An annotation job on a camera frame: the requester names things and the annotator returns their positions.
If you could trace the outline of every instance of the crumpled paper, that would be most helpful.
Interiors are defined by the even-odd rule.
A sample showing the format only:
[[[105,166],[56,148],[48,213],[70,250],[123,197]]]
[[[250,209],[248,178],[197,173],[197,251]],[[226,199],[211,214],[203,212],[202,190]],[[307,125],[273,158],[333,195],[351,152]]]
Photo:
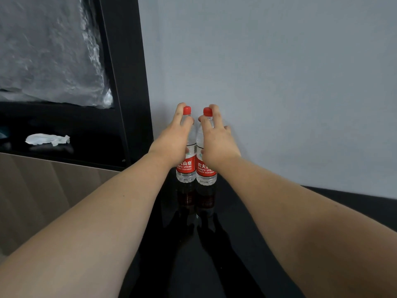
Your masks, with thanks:
[[[32,145],[51,143],[52,146],[57,146],[58,144],[70,143],[70,137],[68,135],[62,137],[57,135],[33,134],[27,136],[25,142]]]

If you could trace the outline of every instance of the crumpled plastic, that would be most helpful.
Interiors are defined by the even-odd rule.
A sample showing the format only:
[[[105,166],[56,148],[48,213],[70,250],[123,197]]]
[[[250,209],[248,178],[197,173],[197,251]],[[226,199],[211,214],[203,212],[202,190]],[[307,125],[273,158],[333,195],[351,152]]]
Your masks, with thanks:
[[[92,0],[0,4],[0,101],[112,106]]]
[[[57,135],[33,134],[27,136],[25,142],[32,145],[51,143],[52,146],[57,146],[58,144],[70,143],[70,137],[68,135],[62,137]]]

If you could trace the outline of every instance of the black table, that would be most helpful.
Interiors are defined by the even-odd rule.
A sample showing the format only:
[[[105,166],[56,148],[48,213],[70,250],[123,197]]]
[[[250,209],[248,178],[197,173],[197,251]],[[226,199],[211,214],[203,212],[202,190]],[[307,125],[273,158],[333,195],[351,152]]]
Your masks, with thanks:
[[[397,200],[310,189],[397,230]],[[203,226],[199,234],[200,215],[208,228]],[[221,226],[214,233],[210,230],[215,230],[216,217]],[[183,184],[176,180],[175,169],[156,199],[119,297],[130,295],[304,297],[221,176],[213,186]]]

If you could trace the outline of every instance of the water bottle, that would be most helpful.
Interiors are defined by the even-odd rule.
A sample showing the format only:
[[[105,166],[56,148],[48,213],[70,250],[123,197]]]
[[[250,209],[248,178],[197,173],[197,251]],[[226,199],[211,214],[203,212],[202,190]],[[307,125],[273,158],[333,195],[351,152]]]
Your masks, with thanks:
[[[186,117],[192,115],[190,106],[183,108],[183,117],[181,124],[185,121]],[[176,178],[183,183],[193,182],[196,178],[196,127],[192,125],[189,136],[187,138],[187,145],[189,152],[185,156],[185,161],[176,167]]]
[[[210,122],[212,127],[214,127],[214,119],[212,117],[211,108],[204,108],[204,116],[206,116]],[[212,169],[209,169],[206,164],[202,160],[201,150],[204,148],[204,134],[202,132],[202,126],[200,124],[200,128],[197,132],[197,155],[196,155],[196,173],[197,173],[197,181],[201,185],[212,185],[216,182],[217,172]]]

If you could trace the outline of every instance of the gray wall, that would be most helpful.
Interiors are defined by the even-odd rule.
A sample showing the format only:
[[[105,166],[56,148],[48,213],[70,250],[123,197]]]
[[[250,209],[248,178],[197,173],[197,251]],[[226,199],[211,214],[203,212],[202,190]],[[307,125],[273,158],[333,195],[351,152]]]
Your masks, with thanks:
[[[220,105],[242,154],[397,197],[397,0],[139,0],[155,137]]]

